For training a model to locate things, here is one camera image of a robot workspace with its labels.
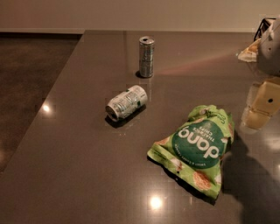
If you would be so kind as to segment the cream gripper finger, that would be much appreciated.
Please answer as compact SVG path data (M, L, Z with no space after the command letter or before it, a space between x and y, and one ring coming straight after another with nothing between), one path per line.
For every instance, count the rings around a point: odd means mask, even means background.
M258 54L258 46L259 46L260 42L261 42L261 40L257 39L251 45L249 45L247 48L245 48L243 51L241 51L238 54L238 60L248 62L248 63L256 62L257 54Z
M241 126L244 130L260 130L279 109L280 82L265 80L254 83L248 91Z

